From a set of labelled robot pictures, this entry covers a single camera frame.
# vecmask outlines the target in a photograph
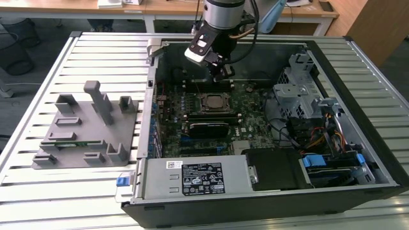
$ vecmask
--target trash can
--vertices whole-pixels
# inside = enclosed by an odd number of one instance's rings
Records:
[[[16,34],[0,33],[0,67],[10,75],[22,75],[34,68],[32,59],[18,40]]]
[[[40,44],[40,38],[30,18],[0,18],[0,24],[7,32],[19,36],[19,43],[30,48]]]

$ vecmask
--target warning label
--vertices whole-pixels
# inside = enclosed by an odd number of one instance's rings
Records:
[[[186,196],[226,193],[222,163],[184,164],[182,172]]]

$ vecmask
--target gray floor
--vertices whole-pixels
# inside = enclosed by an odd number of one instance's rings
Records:
[[[10,76],[0,69],[0,79],[6,83],[42,83],[55,59],[64,46],[67,38],[72,31],[90,31],[90,25],[86,19],[64,19],[63,27],[56,27],[56,20],[34,19],[36,30],[42,38],[42,44],[28,49],[28,53],[35,61],[35,69],[22,76]],[[156,31],[159,33],[190,33],[190,21],[158,21]],[[146,32],[144,22],[135,20],[115,20],[114,28],[116,32]],[[382,71],[392,81],[407,99],[409,99],[409,42],[403,42]],[[0,98],[0,134],[11,135],[24,115],[26,109],[39,89],[39,85],[15,85],[12,86],[15,97],[10,99]],[[0,138],[0,149],[4,148],[7,139]]]

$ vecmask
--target motherboard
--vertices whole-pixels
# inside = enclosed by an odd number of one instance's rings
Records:
[[[272,82],[159,84],[163,158],[242,154],[275,146],[264,117]]]

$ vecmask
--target barcode sticker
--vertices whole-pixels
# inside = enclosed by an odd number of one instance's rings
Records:
[[[167,169],[182,169],[183,161],[167,161]]]

